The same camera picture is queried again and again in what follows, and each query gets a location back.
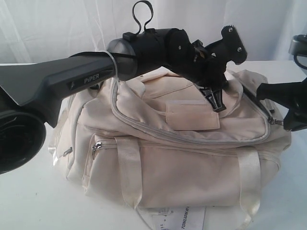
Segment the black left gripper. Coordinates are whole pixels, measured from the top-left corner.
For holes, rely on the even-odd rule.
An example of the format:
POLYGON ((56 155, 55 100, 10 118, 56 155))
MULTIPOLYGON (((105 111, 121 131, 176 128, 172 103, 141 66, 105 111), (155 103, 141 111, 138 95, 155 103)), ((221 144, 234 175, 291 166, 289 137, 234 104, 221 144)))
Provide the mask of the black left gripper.
POLYGON ((165 39, 166 67, 200 87, 214 112, 225 110, 222 90, 228 86, 226 64, 230 60, 222 40, 203 46, 190 42, 185 30, 173 29, 165 39))

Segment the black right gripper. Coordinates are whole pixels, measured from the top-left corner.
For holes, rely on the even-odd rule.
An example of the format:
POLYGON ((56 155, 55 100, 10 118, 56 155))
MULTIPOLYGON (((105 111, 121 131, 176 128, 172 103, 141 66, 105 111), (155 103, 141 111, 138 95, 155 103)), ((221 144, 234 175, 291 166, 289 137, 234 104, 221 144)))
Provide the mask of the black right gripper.
POLYGON ((258 100, 269 99, 288 108, 283 119, 283 128, 299 131, 307 128, 307 80, 301 82, 268 84, 257 88, 258 100))

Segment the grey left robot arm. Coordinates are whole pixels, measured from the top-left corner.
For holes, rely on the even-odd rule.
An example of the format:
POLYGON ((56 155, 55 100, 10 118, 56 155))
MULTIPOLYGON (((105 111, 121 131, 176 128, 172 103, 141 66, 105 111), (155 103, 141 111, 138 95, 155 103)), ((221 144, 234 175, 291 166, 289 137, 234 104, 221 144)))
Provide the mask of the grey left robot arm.
POLYGON ((233 27, 219 41, 190 42, 177 28, 124 33, 105 52, 81 52, 32 65, 0 68, 0 172, 29 162, 46 138, 45 124, 58 123, 62 100, 117 76, 127 81, 165 67, 193 82, 215 112, 225 109, 222 89, 226 64, 241 46, 233 27))

